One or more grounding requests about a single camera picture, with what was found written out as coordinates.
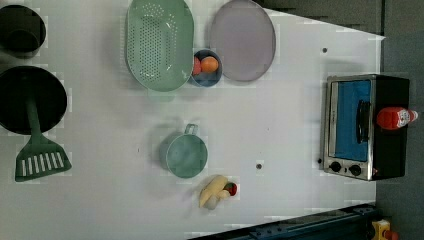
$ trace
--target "oven knob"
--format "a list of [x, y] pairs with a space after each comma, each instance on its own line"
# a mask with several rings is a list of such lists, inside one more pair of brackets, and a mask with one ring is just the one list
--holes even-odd
[[352, 167], [349, 168], [349, 171], [352, 173], [353, 176], [357, 177], [359, 175], [361, 175], [361, 167], [358, 165], [353, 165]]
[[342, 165], [340, 165], [340, 163], [338, 163], [338, 162], [333, 162], [333, 163], [330, 165], [330, 168], [331, 168], [331, 170], [333, 170], [334, 172], [339, 172], [339, 171], [340, 171], [340, 169], [342, 169]]

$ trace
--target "orange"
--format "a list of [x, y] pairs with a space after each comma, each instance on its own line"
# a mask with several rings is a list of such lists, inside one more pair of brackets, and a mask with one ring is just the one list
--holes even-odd
[[202, 72], [206, 72], [206, 73], [213, 73], [219, 67], [218, 60], [216, 60], [214, 57], [206, 57], [202, 59], [201, 65], [202, 65]]

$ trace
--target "purple plate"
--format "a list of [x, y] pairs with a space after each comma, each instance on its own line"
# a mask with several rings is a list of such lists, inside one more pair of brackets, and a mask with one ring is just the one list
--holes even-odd
[[268, 14], [250, 0], [233, 0], [215, 15], [210, 47], [232, 80], [260, 78], [274, 60], [275, 30]]

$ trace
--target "teal mug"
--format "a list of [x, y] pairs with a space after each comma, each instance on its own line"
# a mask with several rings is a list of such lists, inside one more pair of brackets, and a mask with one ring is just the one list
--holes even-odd
[[180, 178], [198, 175], [208, 160], [205, 142], [196, 136], [198, 126], [188, 124], [184, 134], [171, 136], [160, 149], [162, 166]]

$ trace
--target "oven window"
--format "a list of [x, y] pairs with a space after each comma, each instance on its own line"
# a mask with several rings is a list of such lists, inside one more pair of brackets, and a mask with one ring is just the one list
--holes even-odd
[[370, 102], [371, 81], [350, 81], [338, 83], [337, 123], [335, 157], [366, 162], [368, 142], [358, 143], [357, 113], [362, 100]]

